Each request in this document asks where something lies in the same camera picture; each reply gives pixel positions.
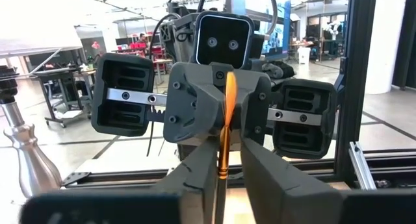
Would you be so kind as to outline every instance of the gray plastic housing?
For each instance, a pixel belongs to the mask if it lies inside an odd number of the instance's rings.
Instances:
[[[264,73],[233,69],[226,64],[184,62],[175,63],[170,74],[163,128],[166,141],[199,145],[209,136],[219,136],[224,126],[223,90],[229,71],[234,72],[238,85],[231,143],[240,142],[244,136],[263,144],[270,78]]]

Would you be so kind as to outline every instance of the floor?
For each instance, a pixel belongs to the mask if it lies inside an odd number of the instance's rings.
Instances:
[[[339,72],[339,61],[319,62],[310,65],[291,64],[299,79],[334,83]],[[166,90],[167,77],[155,92]],[[81,119],[63,129],[59,124],[47,126],[44,116],[47,108],[40,85],[36,81],[18,81],[19,94],[16,97],[20,110],[27,123],[34,123],[35,135],[43,152],[57,165],[61,176],[66,177],[84,162],[90,159],[117,161],[140,160],[146,156],[150,132],[138,138],[126,138],[97,133],[87,118]],[[362,116],[360,142],[364,150],[416,149],[416,91],[405,92],[393,89],[380,95],[366,95]],[[4,129],[7,121],[0,111],[0,127]],[[18,184],[18,159],[11,148],[8,138],[0,134],[0,208],[5,208],[2,222],[16,223],[19,206],[11,205],[11,200],[21,199]],[[271,138],[265,141],[265,147],[272,149]],[[163,140],[163,125],[155,124],[150,157],[172,158],[176,145]],[[333,158],[333,141],[325,158]]]

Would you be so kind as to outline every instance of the monitor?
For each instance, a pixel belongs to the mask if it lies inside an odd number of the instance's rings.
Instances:
[[[266,56],[267,60],[279,60],[288,56],[291,0],[276,0],[276,2],[278,4],[278,22],[270,34],[269,40],[265,40],[262,50],[262,54]],[[260,29],[256,33],[265,34],[272,22],[271,0],[244,0],[244,7],[247,16],[261,21]]]

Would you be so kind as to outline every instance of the robot face screen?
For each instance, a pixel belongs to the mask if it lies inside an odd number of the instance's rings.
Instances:
[[[243,19],[224,16],[204,16],[200,21],[196,61],[231,64],[238,69],[244,65],[250,24]]]

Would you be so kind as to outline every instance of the screw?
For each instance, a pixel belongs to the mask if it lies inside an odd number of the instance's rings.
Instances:
[[[266,94],[265,93],[260,93],[259,94],[259,99],[260,99],[260,101],[264,101],[266,99]]]
[[[306,120],[307,120],[306,115],[302,114],[302,115],[300,116],[299,120],[300,120],[302,123],[306,122]]]
[[[260,133],[261,133],[261,127],[256,126],[256,127],[254,128],[254,132],[255,132],[256,134],[260,134]]]
[[[176,123],[176,121],[177,121],[177,119],[176,119],[176,117],[175,117],[175,116],[170,116],[170,117],[169,117],[169,122],[170,122],[170,123]]]
[[[129,98],[130,98],[130,94],[129,94],[128,92],[124,92],[124,93],[122,93],[122,99],[127,100],[127,99],[129,99]]]
[[[179,82],[174,82],[174,89],[179,89],[181,87],[181,83]]]
[[[217,79],[223,79],[224,78],[224,72],[218,71],[217,73],[215,73],[215,77]]]

